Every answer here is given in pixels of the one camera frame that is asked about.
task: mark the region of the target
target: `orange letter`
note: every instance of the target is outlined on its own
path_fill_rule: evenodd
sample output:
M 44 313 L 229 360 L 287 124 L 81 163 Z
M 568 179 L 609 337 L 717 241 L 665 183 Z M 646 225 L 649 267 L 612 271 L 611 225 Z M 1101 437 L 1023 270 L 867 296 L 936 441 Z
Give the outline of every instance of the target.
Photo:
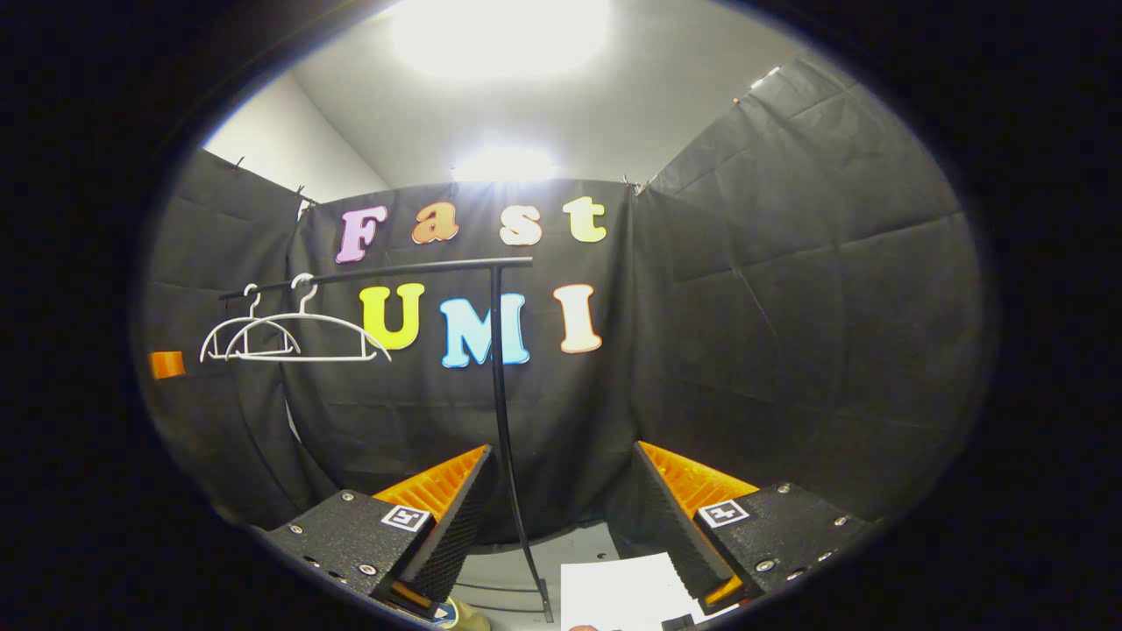
M 542 240 L 542 227 L 537 220 L 542 213 L 532 205 L 512 205 L 503 211 L 499 220 L 503 227 L 498 236 L 508 246 L 532 246 Z
M 448 202 L 436 202 L 421 209 L 417 227 L 413 229 L 413 243 L 431 244 L 447 241 L 460 231 L 456 225 L 456 207 Z
M 564 341 L 561 342 L 564 353 L 588 353 L 604 344 L 592 331 L 592 314 L 588 309 L 588 296 L 594 291 L 592 285 L 565 285 L 553 291 L 564 317 Z

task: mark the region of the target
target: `yellow letter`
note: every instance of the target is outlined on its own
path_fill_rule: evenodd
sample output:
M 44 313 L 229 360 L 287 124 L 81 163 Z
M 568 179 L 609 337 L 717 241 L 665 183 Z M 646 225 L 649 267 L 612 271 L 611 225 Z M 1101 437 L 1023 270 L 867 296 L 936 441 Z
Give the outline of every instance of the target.
M 542 239 L 542 227 L 537 220 L 542 213 L 532 205 L 507 207 L 499 216 L 503 227 L 498 236 L 508 246 L 532 246 Z
M 592 223 L 594 214 L 604 214 L 604 207 L 592 203 L 592 198 L 578 198 L 561 207 L 569 214 L 569 230 L 578 241 L 595 244 L 608 235 L 607 228 Z
M 553 291 L 553 298 L 561 303 L 561 314 L 564 317 L 561 350 L 588 353 L 604 344 L 600 336 L 592 332 L 592 314 L 588 310 L 588 296 L 594 291 L 592 285 L 565 285 Z
M 413 229 L 413 243 L 416 244 L 447 241 L 460 231 L 460 227 L 456 225 L 456 207 L 448 202 L 424 207 L 417 213 L 417 221 L 420 223 Z
M 390 332 L 386 330 L 386 299 L 389 298 L 389 289 L 367 287 L 360 291 L 358 299 L 362 301 L 362 328 L 388 350 L 413 344 L 421 329 L 419 304 L 423 293 L 424 285 L 421 283 L 406 283 L 397 287 L 397 295 L 402 298 L 402 328 Z

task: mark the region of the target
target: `clothing rack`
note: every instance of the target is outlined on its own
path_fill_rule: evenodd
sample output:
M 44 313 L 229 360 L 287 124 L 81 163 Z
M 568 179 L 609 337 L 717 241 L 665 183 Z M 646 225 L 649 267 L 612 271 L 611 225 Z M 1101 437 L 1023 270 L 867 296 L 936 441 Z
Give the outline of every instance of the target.
M 533 576 L 534 586 L 542 597 L 542 613 L 545 621 L 553 622 L 553 611 L 550 607 L 550 595 L 545 586 L 545 580 L 537 575 L 537 566 L 534 565 L 534 557 L 530 552 L 530 540 L 526 537 L 526 528 L 522 521 L 522 510 L 518 506 L 518 492 L 514 479 L 514 455 L 511 450 L 511 427 L 507 422 L 506 413 L 506 378 L 503 372 L 503 310 L 500 300 L 503 296 L 503 269 L 506 267 L 531 267 L 534 258 L 532 256 L 515 256 L 506 258 L 473 258 L 465 260 L 445 260 L 438 263 L 416 263 L 412 265 L 394 265 L 389 267 L 377 267 L 373 269 L 358 269 L 355 272 L 342 272 L 339 274 L 328 274 L 316 276 L 309 281 L 313 285 L 325 285 L 329 283 L 341 283 L 368 278 L 371 276 L 396 276 L 402 274 L 429 274 L 440 272 L 454 272 L 465 269 L 488 269 L 490 272 L 490 326 L 491 326 L 491 382 L 495 392 L 495 419 L 498 424 L 499 460 L 506 477 L 507 487 L 511 490 L 511 509 L 514 513 L 514 525 L 518 531 L 518 542 L 522 551 L 526 555 L 526 565 L 530 566 L 530 574 Z M 231 292 L 219 296 L 221 300 L 243 298 L 267 291 L 292 291 L 291 283 L 273 283 L 250 289 L 247 292 Z

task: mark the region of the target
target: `clothes hanger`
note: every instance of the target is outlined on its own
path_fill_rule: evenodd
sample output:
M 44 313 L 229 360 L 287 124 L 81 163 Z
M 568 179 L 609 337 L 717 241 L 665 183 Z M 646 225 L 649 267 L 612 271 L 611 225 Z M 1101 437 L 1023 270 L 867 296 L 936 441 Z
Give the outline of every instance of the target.
M 292 289 L 295 290 L 296 285 L 298 285 L 300 283 L 311 281 L 314 277 L 315 276 L 307 273 L 300 274 L 292 280 Z M 305 305 L 307 304 L 307 301 L 311 300 L 311 298 L 315 295 L 315 292 L 318 292 L 319 290 L 320 285 L 312 285 L 312 291 L 300 300 L 300 311 L 297 311 L 296 313 L 277 313 L 276 316 L 257 318 L 252 322 L 242 327 L 241 330 L 233 336 L 233 339 L 230 340 L 230 345 L 227 346 L 226 348 L 227 357 L 232 357 L 234 359 L 237 358 L 252 359 L 256 362 L 368 362 L 378 356 L 378 353 L 374 349 L 370 349 L 370 354 L 367 355 L 366 340 L 369 339 L 371 342 L 374 342 L 375 346 L 380 348 L 381 351 L 386 354 L 386 359 L 393 362 L 393 359 L 389 358 L 389 351 L 386 350 L 386 347 L 381 346 L 380 341 L 375 339 L 374 336 L 371 336 L 370 333 L 366 332 L 366 330 L 362 329 L 361 327 L 348 322 L 347 320 L 340 320 L 339 318 L 333 318 L 331 316 L 322 316 L 320 313 L 306 312 Z M 272 324 L 276 320 L 320 320 L 323 322 L 334 322 L 335 324 L 340 324 L 353 331 L 358 331 L 359 342 L 361 344 L 361 355 L 351 357 L 346 357 L 346 356 L 344 357 L 280 357 L 279 354 L 276 353 L 267 355 L 265 353 L 237 353 L 233 350 L 233 345 L 237 344 L 239 337 L 243 337 L 254 327 L 258 327 L 260 324 Z
M 246 285 L 246 290 L 241 292 L 241 295 L 249 295 L 249 291 L 250 290 L 256 290 L 256 289 L 257 289 L 256 284 L 249 283 L 248 285 Z M 261 302 L 261 293 L 258 292 L 257 293 L 257 300 L 255 300 L 254 303 L 249 305 L 249 317 L 231 318 L 231 319 L 227 320 L 226 322 L 222 322 L 221 324 L 219 324 L 219 326 L 214 327 L 213 329 L 211 329 L 211 332 L 206 336 L 206 339 L 203 340 L 202 348 L 199 350 L 199 362 L 202 363 L 203 359 L 204 359 L 204 357 L 208 356 L 208 355 L 210 356 L 211 359 L 229 359 L 230 358 L 230 355 L 229 355 L 230 351 L 229 350 L 227 350 L 227 355 L 219 355 L 218 354 L 218 331 L 219 331 L 219 329 L 221 329 L 222 327 L 226 327 L 227 324 L 232 324 L 233 322 L 247 322 L 247 321 L 257 320 L 258 318 L 254 317 L 254 309 L 258 304 L 260 304 L 260 302 Z M 284 333 L 284 348 L 280 349 L 280 350 L 263 350 L 263 351 L 255 353 L 254 355 L 282 355 L 282 354 L 286 354 L 286 353 L 292 353 L 293 350 L 295 350 L 297 355 L 300 354 L 300 351 L 301 351 L 300 350 L 300 345 L 296 344 L 296 338 L 292 337 L 292 333 L 289 333 L 284 327 L 282 327 L 280 324 L 277 324 L 275 322 L 269 322 L 269 326 L 275 327 L 277 329 L 280 329 L 280 332 Z M 206 342 L 210 341 L 212 338 L 214 340 L 214 350 L 211 351 L 211 353 L 206 353 Z M 292 346 L 288 345 L 289 340 L 292 341 Z M 241 355 L 249 355 L 249 337 L 246 337 L 242 340 L 242 350 L 243 350 L 243 353 Z

